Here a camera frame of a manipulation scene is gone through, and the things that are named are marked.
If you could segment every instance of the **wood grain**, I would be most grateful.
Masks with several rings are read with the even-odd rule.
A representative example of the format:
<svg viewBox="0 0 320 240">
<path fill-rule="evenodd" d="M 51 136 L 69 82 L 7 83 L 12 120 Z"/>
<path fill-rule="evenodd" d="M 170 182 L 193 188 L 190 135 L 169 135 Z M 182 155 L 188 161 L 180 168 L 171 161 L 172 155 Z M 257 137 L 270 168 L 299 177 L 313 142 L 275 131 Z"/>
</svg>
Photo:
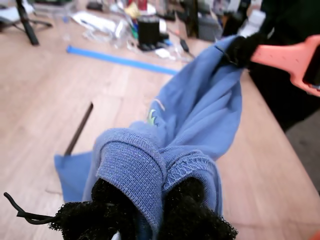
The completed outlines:
<svg viewBox="0 0 320 240">
<path fill-rule="evenodd" d="M 80 37 L 76 47 L 180 69 L 174 61 L 137 55 Z M 107 128 L 144 119 L 170 76 L 69 55 L 55 29 L 32 47 L 15 29 L 0 34 L 0 190 L 26 211 L 54 215 L 63 200 L 54 154 L 62 154 L 90 102 L 93 112 L 74 152 L 88 151 Z M 209 44 L 189 40 L 197 54 Z M 235 141 L 218 160 L 224 215 L 239 240 L 307 240 L 320 229 L 320 199 L 270 110 L 245 73 L 243 114 Z M 58 240 L 59 232 L 17 218 L 0 197 L 0 239 Z"/>
</svg>

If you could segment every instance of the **tripod leg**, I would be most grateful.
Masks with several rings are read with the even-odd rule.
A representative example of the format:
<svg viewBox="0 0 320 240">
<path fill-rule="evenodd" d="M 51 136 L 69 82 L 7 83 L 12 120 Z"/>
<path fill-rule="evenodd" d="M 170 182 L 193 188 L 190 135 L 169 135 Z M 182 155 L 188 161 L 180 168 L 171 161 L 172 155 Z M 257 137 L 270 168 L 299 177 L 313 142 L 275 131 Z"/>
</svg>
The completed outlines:
<svg viewBox="0 0 320 240">
<path fill-rule="evenodd" d="M 16 0 L 16 8 L 18 10 L 21 23 L 23 24 L 23 27 L 25 29 L 25 33 L 30 40 L 30 43 L 33 46 L 39 45 L 39 41 L 38 41 L 37 36 L 34 32 L 34 29 L 31 27 L 31 25 L 29 23 L 28 15 L 27 15 L 25 7 L 22 4 L 22 0 Z"/>
<path fill-rule="evenodd" d="M 33 24 L 45 25 L 45 26 L 48 27 L 48 28 L 51 28 L 51 27 L 53 26 L 50 22 L 46 22 L 46 21 L 38 21 L 38 20 L 31 20 L 31 19 L 29 19 L 29 22 L 30 22 L 30 23 L 33 23 Z"/>
<path fill-rule="evenodd" d="M 32 26 L 29 24 L 29 22 L 25 21 L 25 22 L 22 22 L 23 26 L 24 26 L 24 29 L 25 29 L 25 33 L 26 35 L 28 36 L 29 40 L 30 40 L 30 43 L 33 45 L 33 46 L 37 46 L 39 45 L 39 41 L 37 39 L 37 36 L 34 32 L 34 29 L 32 28 Z"/>
</svg>

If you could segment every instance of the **blue painter's tape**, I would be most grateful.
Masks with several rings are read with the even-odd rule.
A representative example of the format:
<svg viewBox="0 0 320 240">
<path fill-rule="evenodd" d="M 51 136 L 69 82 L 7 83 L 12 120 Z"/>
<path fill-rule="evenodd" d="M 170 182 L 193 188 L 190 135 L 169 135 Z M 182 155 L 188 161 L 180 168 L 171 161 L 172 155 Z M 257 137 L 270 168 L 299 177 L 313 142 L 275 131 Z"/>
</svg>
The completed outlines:
<svg viewBox="0 0 320 240">
<path fill-rule="evenodd" d="M 66 51 L 69 54 L 76 54 L 76 55 L 85 56 L 89 58 L 100 59 L 103 61 L 130 66 L 138 69 L 144 69 L 144 70 L 148 70 L 156 73 L 162 73 L 162 74 L 168 74 L 168 75 L 175 75 L 178 73 L 178 71 L 174 69 L 170 69 L 170 68 L 166 68 L 166 67 L 146 63 L 146 62 L 130 60 L 124 57 L 112 56 L 109 54 L 104 54 L 96 51 L 85 50 L 85 49 L 77 48 L 74 46 L 68 46 L 66 48 Z"/>
</svg>

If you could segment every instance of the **ribbed cuff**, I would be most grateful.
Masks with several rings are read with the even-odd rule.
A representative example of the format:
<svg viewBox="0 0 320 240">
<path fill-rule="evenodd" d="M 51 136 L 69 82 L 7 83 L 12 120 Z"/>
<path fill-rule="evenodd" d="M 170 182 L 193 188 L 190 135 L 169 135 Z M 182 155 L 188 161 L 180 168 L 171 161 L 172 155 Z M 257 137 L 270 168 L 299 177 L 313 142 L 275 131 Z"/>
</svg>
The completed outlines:
<svg viewBox="0 0 320 240">
<path fill-rule="evenodd" d="M 162 217 L 165 163 L 153 146 L 129 129 L 112 129 L 98 138 L 97 176 L 121 190 L 144 215 L 154 234 Z"/>
</svg>

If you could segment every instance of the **blue sweatshirt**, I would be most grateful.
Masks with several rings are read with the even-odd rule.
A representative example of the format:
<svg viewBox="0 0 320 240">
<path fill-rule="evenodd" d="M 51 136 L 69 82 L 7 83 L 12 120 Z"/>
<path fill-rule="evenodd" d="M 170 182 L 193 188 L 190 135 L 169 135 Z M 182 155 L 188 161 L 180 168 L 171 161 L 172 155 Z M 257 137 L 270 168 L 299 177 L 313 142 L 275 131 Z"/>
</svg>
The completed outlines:
<svg viewBox="0 0 320 240">
<path fill-rule="evenodd" d="M 216 45 L 226 49 L 232 40 Z M 160 90 L 146 122 L 98 137 L 82 200 L 90 200 L 98 178 L 106 180 L 134 203 L 155 239 L 166 194 L 194 177 L 203 183 L 204 204 L 222 214 L 215 161 L 230 147 L 242 111 L 242 69 L 217 68 L 222 55 L 215 45 L 204 50 Z"/>
</svg>

